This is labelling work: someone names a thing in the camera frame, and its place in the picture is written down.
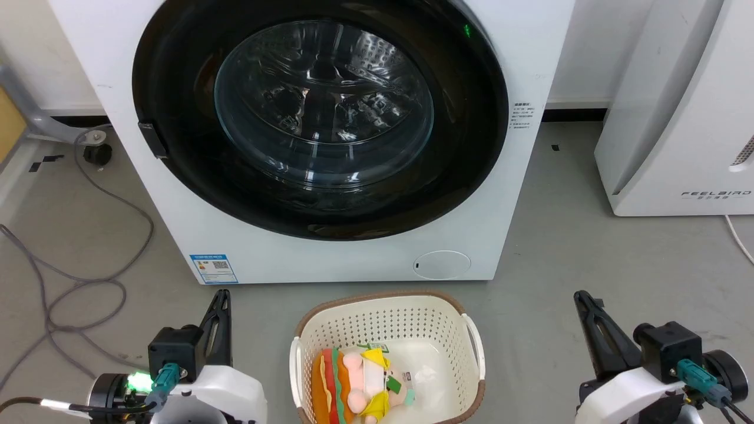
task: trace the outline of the green indicator light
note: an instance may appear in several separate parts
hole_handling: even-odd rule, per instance
[[[147,373],[133,373],[128,376],[127,387],[135,392],[150,393],[152,391],[152,378]]]

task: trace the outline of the white washing machine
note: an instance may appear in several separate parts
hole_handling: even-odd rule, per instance
[[[574,0],[50,0],[202,284],[495,276]]]

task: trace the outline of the white plastic basket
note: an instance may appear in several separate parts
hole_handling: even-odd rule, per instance
[[[366,343],[388,345],[386,356],[397,370],[412,372],[416,392],[413,405],[392,409],[381,424],[456,424],[482,403],[484,349],[461,305],[438,292],[380,293],[319,305],[296,328],[290,346],[290,385],[304,424],[315,424],[314,358],[323,349],[337,347],[348,353]]]

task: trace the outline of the gray metal leg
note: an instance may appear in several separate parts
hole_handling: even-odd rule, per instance
[[[76,137],[86,128],[70,127],[52,119],[44,110],[39,109],[31,94],[21,83],[15,72],[3,63],[0,63],[0,87],[11,98],[21,115],[26,119],[29,126],[27,137],[39,140],[57,141],[60,143],[73,144]],[[98,146],[105,142],[105,131],[90,131],[86,140],[80,142],[83,146]]]

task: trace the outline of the stuffed doll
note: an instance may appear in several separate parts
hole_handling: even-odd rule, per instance
[[[392,408],[414,401],[405,374],[391,368],[381,349],[343,355],[325,349],[314,359],[311,398],[317,424],[376,424]]]

